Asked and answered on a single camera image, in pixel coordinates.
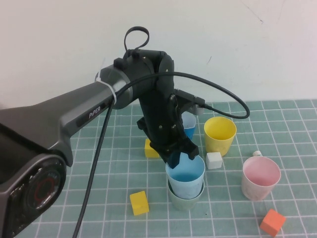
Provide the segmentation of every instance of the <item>black loop handle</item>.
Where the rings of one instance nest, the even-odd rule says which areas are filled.
[[[128,51],[127,45],[126,45],[126,43],[125,43],[125,40],[126,40],[127,36],[128,36],[132,31],[142,31],[142,32],[144,32],[145,34],[148,35],[147,40],[146,40],[142,45],[140,45],[139,47],[135,48],[135,50],[137,50],[137,49],[139,49],[139,48],[141,48],[141,47],[143,47],[143,46],[146,46],[146,45],[148,44],[149,40],[150,40],[150,33],[149,33],[149,31],[147,30],[147,28],[142,27],[142,26],[134,26],[134,27],[131,27],[131,28],[127,31],[127,33],[125,33],[125,36],[124,36],[124,48],[125,48],[125,51]]]

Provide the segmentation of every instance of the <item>cup rim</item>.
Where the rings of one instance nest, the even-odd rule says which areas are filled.
[[[192,113],[190,113],[190,112],[188,112],[188,111],[184,111],[182,114],[181,114],[181,117],[183,116],[183,115],[187,115],[188,117],[190,117],[191,119],[194,119],[195,120],[195,124],[194,124],[194,126],[191,126],[191,127],[184,127],[184,129],[192,129],[192,128],[195,128],[196,127],[196,124],[197,124],[197,118],[192,114]]]
[[[204,192],[204,190],[205,190],[205,181],[203,181],[202,188],[201,188],[199,194],[198,194],[196,197],[193,197],[193,198],[191,198],[191,199],[184,199],[184,198],[180,198],[180,197],[176,196],[175,193],[174,193],[174,191],[173,191],[173,188],[172,188],[172,186],[171,186],[171,184],[170,184],[169,179],[167,180],[167,188],[168,188],[168,190],[173,194],[173,196],[176,197],[177,199],[182,200],[182,201],[192,201],[192,200],[194,200],[194,199],[199,198],[199,197],[203,194],[203,192]]]
[[[225,117],[212,117],[212,118],[209,118],[209,119],[205,122],[205,124],[204,124],[204,133],[205,133],[206,136],[208,136],[209,138],[211,138],[211,139],[213,139],[213,140],[216,140],[216,141],[231,140],[233,137],[235,137],[235,135],[237,134],[237,126],[236,126],[236,124],[235,124],[232,120],[230,120],[230,119],[228,119],[228,118],[225,118],[225,119],[228,120],[228,121],[230,121],[230,122],[234,125],[234,128],[235,128],[235,131],[234,131],[234,134],[233,134],[232,137],[230,137],[230,138],[228,138],[228,139],[224,139],[224,140],[219,140],[219,139],[215,139],[215,138],[209,136],[209,135],[207,134],[207,132],[206,132],[206,124],[207,124],[207,122],[208,122],[209,120],[212,120],[212,119],[214,119],[214,118],[225,118]]]
[[[203,173],[202,173],[202,174],[201,174],[198,178],[196,178],[196,179],[194,179],[194,180],[192,180],[192,181],[195,181],[195,180],[197,180],[197,179],[201,178],[202,176],[204,176],[204,174],[205,174],[205,172],[206,172],[206,165],[205,165],[205,162],[204,162],[203,158],[202,158],[200,155],[197,155],[196,157],[201,158],[201,160],[203,161],[203,164],[204,164],[204,171],[203,171]],[[168,166],[168,167],[169,167],[168,163],[166,163],[166,164],[165,164],[165,172],[166,172],[166,175],[168,176],[168,178],[169,178],[169,179],[172,179],[172,180],[174,180],[174,181],[176,181],[176,182],[179,182],[179,183],[181,183],[181,184],[187,183],[187,182],[178,181],[178,180],[176,180],[176,179],[172,178],[172,176],[170,176],[170,175],[167,173],[167,171],[166,171],[166,166]]]
[[[269,186],[263,186],[263,185],[256,184],[256,183],[252,182],[251,180],[249,180],[249,178],[248,178],[248,177],[245,175],[245,173],[244,173],[244,165],[245,165],[245,163],[247,162],[248,159],[251,159],[251,158],[254,158],[254,157],[263,157],[263,158],[265,158],[265,159],[270,160],[271,162],[273,162],[273,163],[275,164],[275,166],[278,168],[278,171],[279,171],[279,178],[278,178],[278,180],[277,180],[276,183],[273,183],[273,184],[271,184],[271,185],[269,185]],[[255,186],[258,186],[258,187],[271,187],[271,186],[277,185],[277,183],[281,180],[281,177],[282,177],[281,169],[279,168],[278,164],[277,164],[274,160],[272,160],[272,159],[270,159],[270,158],[268,158],[268,157],[266,157],[266,156],[252,156],[252,157],[249,157],[248,159],[243,163],[243,166],[242,166],[242,174],[244,175],[244,177],[245,177],[250,183],[252,183],[252,184],[254,184]]]

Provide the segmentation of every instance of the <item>blue cup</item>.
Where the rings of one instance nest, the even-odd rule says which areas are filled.
[[[179,164],[172,169],[166,163],[165,170],[177,197],[193,199],[199,195],[205,174],[205,162],[199,155],[191,160],[187,154],[180,153]]]
[[[196,117],[189,112],[183,112],[182,120],[185,134],[189,139],[193,139],[196,127]]]

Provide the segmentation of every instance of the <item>grid mat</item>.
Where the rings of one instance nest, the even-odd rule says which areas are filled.
[[[113,111],[100,154],[93,189],[78,237],[269,237],[259,229],[270,208],[287,220],[277,237],[317,238],[317,100],[248,102],[251,116],[236,120],[237,135],[221,169],[206,171],[205,190],[190,212],[168,200],[164,162],[144,156],[145,135],[136,126],[139,105]],[[213,103],[243,114],[237,103]],[[19,238],[70,238],[85,194],[103,113],[71,138],[74,165],[67,170],[56,203]],[[198,116],[193,142],[205,158],[204,122]],[[273,159],[282,177],[273,192],[251,202],[241,192],[243,162],[256,150]],[[145,190],[150,212],[134,216],[129,195]]]

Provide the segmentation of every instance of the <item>cup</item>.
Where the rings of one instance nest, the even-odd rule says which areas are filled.
[[[206,151],[220,152],[224,156],[237,133],[237,127],[228,118],[214,117],[206,121],[204,131]]]
[[[242,192],[252,201],[263,200],[281,178],[276,162],[264,157],[253,156],[243,164]]]
[[[170,185],[170,182],[168,181],[168,197],[170,201],[172,202],[173,206],[177,210],[188,211],[192,209],[195,206],[195,204],[199,201],[201,195],[203,194],[204,188],[205,188],[205,183],[203,182],[200,193],[198,194],[197,197],[192,199],[182,199],[174,194],[174,191]]]
[[[183,112],[182,120],[185,134],[188,136],[189,139],[193,139],[196,127],[196,117],[189,112]]]
[[[200,193],[204,181],[205,162],[198,155],[193,160],[185,153],[180,154],[179,164],[172,169],[165,165],[174,194],[183,199],[192,199]]]

